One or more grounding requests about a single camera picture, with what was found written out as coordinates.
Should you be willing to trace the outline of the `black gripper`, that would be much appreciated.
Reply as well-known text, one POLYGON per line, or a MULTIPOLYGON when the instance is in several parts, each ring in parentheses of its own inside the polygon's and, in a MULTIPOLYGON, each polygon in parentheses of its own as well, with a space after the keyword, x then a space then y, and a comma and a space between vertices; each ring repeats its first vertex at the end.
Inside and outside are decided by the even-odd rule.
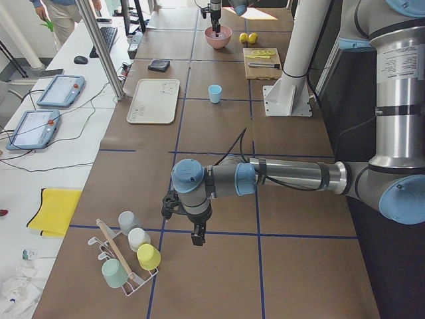
POLYGON ((206 225, 212 215, 212 207, 210 201, 204 201, 196 207, 183 205, 187 217, 194 225, 206 225))
POLYGON ((210 0, 210 15, 212 19, 212 29, 215 32, 215 36, 218 37, 220 34, 220 23, 219 19, 221 18, 221 8, 222 1, 221 0, 210 0))

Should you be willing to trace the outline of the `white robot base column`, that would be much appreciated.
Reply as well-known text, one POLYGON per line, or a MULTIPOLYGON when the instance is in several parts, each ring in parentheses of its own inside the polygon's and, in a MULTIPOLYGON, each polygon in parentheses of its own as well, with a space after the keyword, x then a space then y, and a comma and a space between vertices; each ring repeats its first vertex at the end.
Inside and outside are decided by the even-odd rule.
POLYGON ((330 0, 298 2, 282 76, 274 85, 263 87, 267 116, 312 115, 306 76, 330 4, 330 0))

